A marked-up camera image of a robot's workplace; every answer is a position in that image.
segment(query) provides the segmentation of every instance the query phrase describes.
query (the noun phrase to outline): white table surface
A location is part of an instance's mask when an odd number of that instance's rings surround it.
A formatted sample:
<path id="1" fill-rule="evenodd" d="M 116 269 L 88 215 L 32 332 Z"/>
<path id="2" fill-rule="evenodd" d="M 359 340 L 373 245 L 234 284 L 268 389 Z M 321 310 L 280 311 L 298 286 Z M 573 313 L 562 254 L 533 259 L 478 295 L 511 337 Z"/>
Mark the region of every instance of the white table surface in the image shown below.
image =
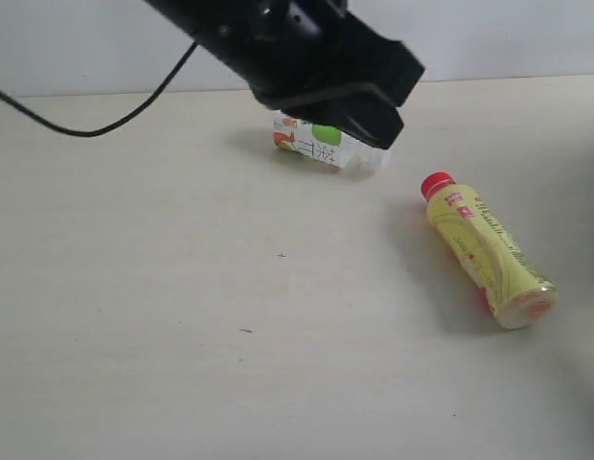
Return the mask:
<path id="1" fill-rule="evenodd" d="M 92 128 L 142 97 L 27 104 Z M 368 175 L 277 151 L 244 92 L 98 140 L 0 104 L 0 460 L 594 459 L 594 77 L 402 115 Z M 558 283 L 537 327 L 500 332 L 427 225 L 439 169 Z"/>

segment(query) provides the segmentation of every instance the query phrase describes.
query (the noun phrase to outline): white wall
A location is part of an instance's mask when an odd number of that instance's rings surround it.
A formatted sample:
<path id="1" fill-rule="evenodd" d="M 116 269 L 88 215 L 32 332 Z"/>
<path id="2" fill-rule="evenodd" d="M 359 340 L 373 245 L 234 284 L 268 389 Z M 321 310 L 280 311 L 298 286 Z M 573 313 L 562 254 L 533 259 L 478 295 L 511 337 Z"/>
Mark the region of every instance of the white wall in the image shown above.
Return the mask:
<path id="1" fill-rule="evenodd" d="M 404 40 L 430 81 L 594 73 L 594 0 L 351 5 Z M 16 95 L 150 91 L 188 44 L 142 0 L 0 0 L 0 87 Z M 239 78 L 197 52 L 172 89 L 237 87 Z"/>

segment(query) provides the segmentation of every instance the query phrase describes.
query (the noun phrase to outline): yellow bottle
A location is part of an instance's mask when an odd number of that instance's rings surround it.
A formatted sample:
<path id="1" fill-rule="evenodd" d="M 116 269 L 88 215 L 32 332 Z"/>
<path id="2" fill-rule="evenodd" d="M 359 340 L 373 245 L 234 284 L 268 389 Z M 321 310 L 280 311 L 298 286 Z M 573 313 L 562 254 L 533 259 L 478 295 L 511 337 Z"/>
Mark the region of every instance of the yellow bottle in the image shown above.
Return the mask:
<path id="1" fill-rule="evenodd" d="M 427 216 L 480 287 L 506 329 L 532 325 L 557 304 L 557 289 L 527 261 L 482 198 L 446 172 L 423 183 Z"/>

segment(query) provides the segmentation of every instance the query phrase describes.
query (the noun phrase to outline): bottle cap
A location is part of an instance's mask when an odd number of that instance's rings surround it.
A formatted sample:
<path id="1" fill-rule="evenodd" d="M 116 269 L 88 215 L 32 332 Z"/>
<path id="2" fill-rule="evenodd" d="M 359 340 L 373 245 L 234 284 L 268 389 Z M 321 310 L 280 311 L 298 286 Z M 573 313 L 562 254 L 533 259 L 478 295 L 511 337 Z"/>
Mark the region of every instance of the bottle cap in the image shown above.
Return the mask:
<path id="1" fill-rule="evenodd" d="M 436 172 L 424 180 L 421 192 L 427 201 L 447 185 L 454 185 L 454 178 L 447 172 Z"/>

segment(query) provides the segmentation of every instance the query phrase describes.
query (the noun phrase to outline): yellow label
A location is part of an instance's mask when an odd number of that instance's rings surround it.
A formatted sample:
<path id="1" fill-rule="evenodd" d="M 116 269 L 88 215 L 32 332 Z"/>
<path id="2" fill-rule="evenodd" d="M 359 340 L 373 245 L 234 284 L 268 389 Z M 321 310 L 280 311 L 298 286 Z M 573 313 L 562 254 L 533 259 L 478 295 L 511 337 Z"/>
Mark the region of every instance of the yellow label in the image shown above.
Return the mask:
<path id="1" fill-rule="evenodd" d="M 555 289 L 527 261 L 510 233 L 471 187 L 443 188 L 431 199 L 427 216 L 486 294 L 495 317 L 532 292 Z"/>

